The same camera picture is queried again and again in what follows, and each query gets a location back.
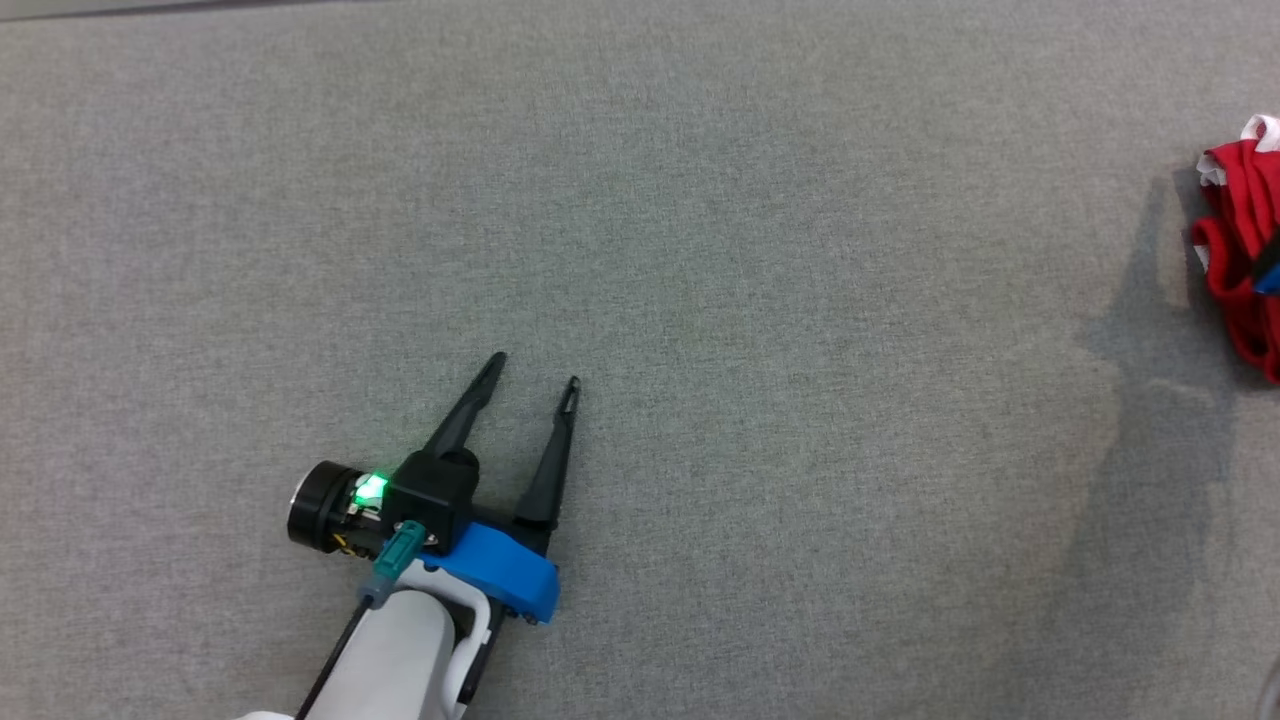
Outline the crumpled red white garment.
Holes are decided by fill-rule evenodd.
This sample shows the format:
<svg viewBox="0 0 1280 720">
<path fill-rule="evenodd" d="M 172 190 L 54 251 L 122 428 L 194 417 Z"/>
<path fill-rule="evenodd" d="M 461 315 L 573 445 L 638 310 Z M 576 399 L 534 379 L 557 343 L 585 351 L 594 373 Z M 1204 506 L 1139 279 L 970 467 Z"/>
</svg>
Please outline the crumpled red white garment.
<svg viewBox="0 0 1280 720">
<path fill-rule="evenodd" d="M 1280 386 L 1280 299 L 1256 295 L 1251 281 L 1257 259 L 1280 243 L 1280 117 L 1253 115 L 1196 169 L 1211 213 L 1193 223 L 1190 246 L 1231 345 Z"/>
</svg>

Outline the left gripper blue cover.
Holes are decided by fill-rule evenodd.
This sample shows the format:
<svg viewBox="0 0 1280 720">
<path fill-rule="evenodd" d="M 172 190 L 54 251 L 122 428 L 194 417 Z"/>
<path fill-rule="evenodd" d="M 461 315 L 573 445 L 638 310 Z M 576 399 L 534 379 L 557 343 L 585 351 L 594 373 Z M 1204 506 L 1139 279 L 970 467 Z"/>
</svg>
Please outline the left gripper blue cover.
<svg viewBox="0 0 1280 720">
<path fill-rule="evenodd" d="M 444 456 L 466 450 L 474 423 L 489 404 L 506 361 L 507 352 L 494 352 L 488 359 L 425 443 L 426 452 Z M 581 380 L 571 377 L 553 413 L 552 433 L 538 469 L 517 502 L 515 520 L 521 527 L 554 530 L 558 525 L 580 397 Z M 342 552 L 374 564 L 394 533 L 385 529 L 380 518 L 392 474 L 329 461 L 317 464 L 294 489 L 288 512 L 289 538 L 323 553 Z M 433 556 L 422 547 L 416 561 L 429 571 L 451 574 L 534 623 L 548 623 L 556 611 L 561 583 L 554 565 L 511 533 L 480 521 L 475 510 L 452 553 Z"/>
</svg>

